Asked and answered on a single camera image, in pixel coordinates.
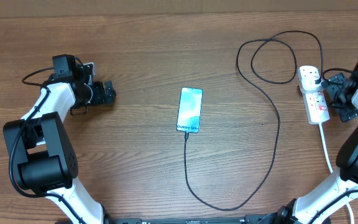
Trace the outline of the blue Galaxy smartphone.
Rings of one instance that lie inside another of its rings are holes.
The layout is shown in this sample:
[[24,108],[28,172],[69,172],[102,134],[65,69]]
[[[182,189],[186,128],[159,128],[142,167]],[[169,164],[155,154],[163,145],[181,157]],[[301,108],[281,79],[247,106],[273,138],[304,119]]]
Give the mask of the blue Galaxy smartphone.
[[180,94],[176,130],[198,133],[201,121],[203,91],[199,88],[183,87]]

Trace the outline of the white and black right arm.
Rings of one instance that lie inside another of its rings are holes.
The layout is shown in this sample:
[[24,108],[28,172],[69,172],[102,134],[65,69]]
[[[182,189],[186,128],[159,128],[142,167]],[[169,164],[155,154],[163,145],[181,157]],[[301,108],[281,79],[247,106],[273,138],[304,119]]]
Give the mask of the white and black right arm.
[[[341,121],[358,116],[358,61],[350,76],[343,68],[337,75],[313,81],[317,71],[303,66],[298,70],[300,90],[303,94],[308,122],[321,126],[329,119],[328,108],[337,111]],[[358,198],[358,126],[340,148],[336,158],[337,168],[310,193],[294,198],[277,212],[263,217],[261,223],[330,223],[330,215]]]

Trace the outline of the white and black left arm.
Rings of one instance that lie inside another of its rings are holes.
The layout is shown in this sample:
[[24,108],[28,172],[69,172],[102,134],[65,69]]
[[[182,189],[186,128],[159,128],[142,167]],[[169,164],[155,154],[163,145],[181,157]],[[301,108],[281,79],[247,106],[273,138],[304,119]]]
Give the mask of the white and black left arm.
[[21,119],[7,122],[3,135],[12,186],[27,198],[47,198],[70,223],[112,223],[78,177],[78,161],[63,122],[79,108],[112,104],[112,82],[95,81],[93,62],[74,55],[52,58],[50,76],[39,83],[40,96]]

